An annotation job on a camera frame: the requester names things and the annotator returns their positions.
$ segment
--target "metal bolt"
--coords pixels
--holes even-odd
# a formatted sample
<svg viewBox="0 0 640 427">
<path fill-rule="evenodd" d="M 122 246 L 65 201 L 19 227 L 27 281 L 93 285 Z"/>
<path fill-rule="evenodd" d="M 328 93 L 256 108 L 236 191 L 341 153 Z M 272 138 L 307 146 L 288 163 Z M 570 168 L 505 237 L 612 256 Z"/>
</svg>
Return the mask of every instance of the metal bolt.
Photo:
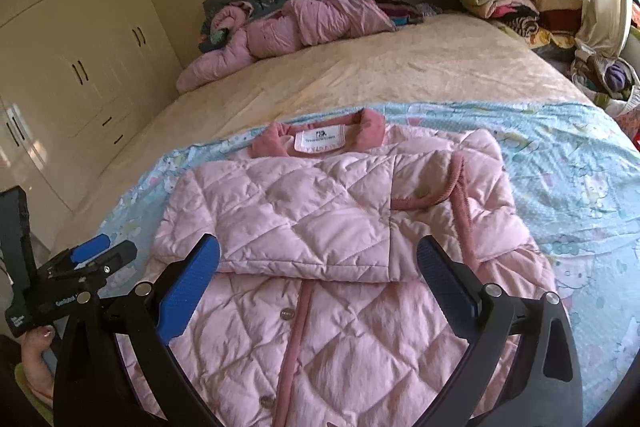
<svg viewBox="0 0 640 427">
<path fill-rule="evenodd" d="M 283 308 L 280 311 L 280 318 L 283 321 L 290 321 L 295 314 L 296 314 L 296 311 L 293 308 Z"/>
<path fill-rule="evenodd" d="M 558 304 L 558 302 L 560 302 L 558 294 L 553 292 L 547 292 L 545 299 L 549 304 Z"/>
<path fill-rule="evenodd" d="M 136 286 L 135 292 L 138 297 L 146 297 L 147 295 L 149 295 L 149 293 L 151 293 L 152 288 L 153 286 L 151 286 L 148 282 L 141 282 Z"/>
<path fill-rule="evenodd" d="M 87 304 L 87 302 L 89 302 L 90 299 L 91 299 L 91 293 L 89 292 L 80 292 L 78 294 L 78 297 L 76 297 L 76 301 L 78 301 L 78 304 Z"/>
<path fill-rule="evenodd" d="M 276 400 L 273 396 L 261 396 L 260 397 L 260 406 L 265 409 L 271 409 L 276 403 Z"/>
<path fill-rule="evenodd" d="M 499 297 L 502 295 L 502 288 L 497 284 L 491 283 L 484 287 L 484 292 L 490 297 Z"/>
</svg>

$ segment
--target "cabinet handle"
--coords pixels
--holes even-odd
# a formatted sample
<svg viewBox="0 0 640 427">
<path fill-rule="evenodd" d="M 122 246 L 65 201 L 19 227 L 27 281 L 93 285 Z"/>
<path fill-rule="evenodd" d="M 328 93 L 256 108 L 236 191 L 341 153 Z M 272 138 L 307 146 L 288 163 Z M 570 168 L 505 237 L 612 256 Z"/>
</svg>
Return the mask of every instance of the cabinet handle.
<svg viewBox="0 0 640 427">
<path fill-rule="evenodd" d="M 82 68 L 82 74 L 84 74 L 84 81 L 89 82 L 89 76 L 86 74 L 86 71 L 84 70 L 84 66 L 82 65 L 82 62 L 80 62 L 80 60 L 78 60 L 78 64 L 80 64 L 80 67 Z"/>
<path fill-rule="evenodd" d="M 145 34 L 140 29 L 140 26 L 136 26 L 136 28 L 138 28 L 138 31 L 140 32 L 140 35 L 142 35 L 142 43 L 146 44 Z"/>
<path fill-rule="evenodd" d="M 15 117 L 12 116 L 11 119 L 14 121 L 15 128 L 18 130 L 18 133 L 20 134 L 20 138 L 22 138 L 22 140 L 26 140 L 26 138 L 24 137 L 24 134 L 22 134 L 22 131 L 20 130 L 20 126 L 18 125 L 17 121 L 15 121 Z"/>
<path fill-rule="evenodd" d="M 11 135 L 11 138 L 14 139 L 15 145 L 17 147 L 20 147 L 20 143 L 18 142 L 18 140 L 15 138 L 15 134 L 14 131 L 12 131 L 11 126 L 9 125 L 9 122 L 4 122 L 6 124 L 6 128 L 9 130 L 9 134 Z"/>
<path fill-rule="evenodd" d="M 78 68 L 76 68 L 75 64 L 71 64 L 71 67 L 74 68 L 74 73 L 78 77 L 78 81 L 80 82 L 80 85 L 82 86 L 82 78 L 80 77 L 80 73 L 78 73 Z"/>
</svg>

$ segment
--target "wardrobe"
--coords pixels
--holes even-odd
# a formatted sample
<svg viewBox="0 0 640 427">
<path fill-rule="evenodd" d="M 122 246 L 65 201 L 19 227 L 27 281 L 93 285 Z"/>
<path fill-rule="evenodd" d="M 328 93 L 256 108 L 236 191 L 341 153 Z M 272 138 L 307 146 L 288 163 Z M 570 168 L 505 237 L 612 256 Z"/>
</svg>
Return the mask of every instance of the wardrobe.
<svg viewBox="0 0 640 427">
<path fill-rule="evenodd" d="M 151 0 L 0 0 L 0 190 L 46 247 L 180 70 Z"/>
</svg>

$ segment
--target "blue patterned sheet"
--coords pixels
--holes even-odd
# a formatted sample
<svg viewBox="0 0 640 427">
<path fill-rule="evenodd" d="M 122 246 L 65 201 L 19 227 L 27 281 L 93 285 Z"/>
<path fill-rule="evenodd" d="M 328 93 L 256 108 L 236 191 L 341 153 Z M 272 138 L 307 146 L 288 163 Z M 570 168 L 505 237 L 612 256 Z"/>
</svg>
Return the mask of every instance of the blue patterned sheet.
<svg viewBox="0 0 640 427">
<path fill-rule="evenodd" d="M 640 347 L 640 154 L 613 120 L 579 103 L 385 103 L 387 121 L 449 131 L 487 128 L 502 149 L 518 214 L 551 261 L 578 348 L 584 424 L 613 393 Z M 303 123 L 353 112 L 333 110 Z M 178 177 L 246 147 L 263 128 L 176 150 L 123 195 L 100 233 L 130 239 L 138 258 L 106 293 L 142 276 L 162 211 Z"/>
</svg>

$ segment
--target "beige bedspread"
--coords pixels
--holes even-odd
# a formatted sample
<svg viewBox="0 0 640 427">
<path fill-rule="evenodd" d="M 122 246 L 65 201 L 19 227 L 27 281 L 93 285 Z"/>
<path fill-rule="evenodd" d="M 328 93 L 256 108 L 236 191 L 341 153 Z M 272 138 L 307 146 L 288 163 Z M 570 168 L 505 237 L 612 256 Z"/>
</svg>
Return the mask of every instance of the beige bedspread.
<svg viewBox="0 0 640 427">
<path fill-rule="evenodd" d="M 589 103 L 522 44 L 461 14 L 263 60 L 167 107 L 103 172 L 55 251 L 93 237 L 120 196 L 173 149 L 336 107 L 453 100 Z"/>
</svg>

